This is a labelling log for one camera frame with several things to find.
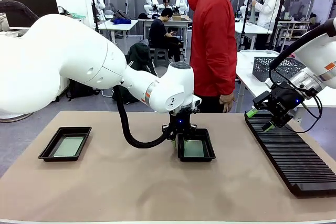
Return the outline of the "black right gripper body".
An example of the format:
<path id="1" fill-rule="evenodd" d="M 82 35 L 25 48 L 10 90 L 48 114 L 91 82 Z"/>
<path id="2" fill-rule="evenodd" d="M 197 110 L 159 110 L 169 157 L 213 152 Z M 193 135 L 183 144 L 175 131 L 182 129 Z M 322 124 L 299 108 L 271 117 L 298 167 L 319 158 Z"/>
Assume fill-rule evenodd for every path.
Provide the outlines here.
<path id="1" fill-rule="evenodd" d="M 278 116 L 285 115 L 305 100 L 299 91 L 286 82 L 273 84 L 270 94 L 270 112 Z"/>

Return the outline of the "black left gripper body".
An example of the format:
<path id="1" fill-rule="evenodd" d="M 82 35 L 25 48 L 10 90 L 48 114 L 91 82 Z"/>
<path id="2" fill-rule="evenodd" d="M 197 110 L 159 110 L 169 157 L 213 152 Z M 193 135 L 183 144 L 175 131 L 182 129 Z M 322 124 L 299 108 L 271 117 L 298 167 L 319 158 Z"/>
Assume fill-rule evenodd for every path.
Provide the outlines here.
<path id="1" fill-rule="evenodd" d="M 171 111 L 170 122 L 168 125 L 162 126 L 162 132 L 170 130 L 168 139 L 176 139 L 178 134 L 191 135 L 197 130 L 197 125 L 191 124 L 191 114 L 196 114 L 197 109 L 182 108 L 180 111 Z"/>

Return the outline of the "person's right hand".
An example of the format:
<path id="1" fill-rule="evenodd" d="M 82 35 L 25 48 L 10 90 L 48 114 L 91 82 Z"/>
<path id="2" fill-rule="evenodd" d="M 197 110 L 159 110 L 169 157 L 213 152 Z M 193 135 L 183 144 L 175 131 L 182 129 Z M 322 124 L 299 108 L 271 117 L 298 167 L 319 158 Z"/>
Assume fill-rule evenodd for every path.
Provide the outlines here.
<path id="1" fill-rule="evenodd" d="M 219 97 L 219 103 L 223 106 L 223 113 L 229 113 L 233 107 L 234 102 L 236 102 L 234 93 L 221 95 Z"/>

